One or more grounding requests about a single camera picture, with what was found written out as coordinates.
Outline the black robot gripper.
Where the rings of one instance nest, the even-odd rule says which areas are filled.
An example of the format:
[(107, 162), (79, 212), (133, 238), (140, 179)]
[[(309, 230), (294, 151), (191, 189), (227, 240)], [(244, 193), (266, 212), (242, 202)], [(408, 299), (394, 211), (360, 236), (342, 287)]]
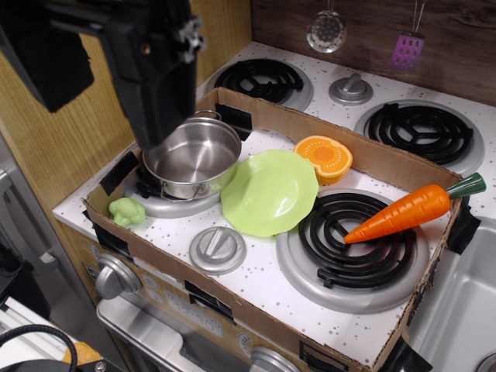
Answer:
[(1, 16), (1, 52), (48, 112), (94, 82), (74, 34), (83, 33), (105, 44), (122, 109), (142, 149), (159, 146), (194, 114), (196, 57), (205, 42), (189, 2), (52, 1), (50, 23)]

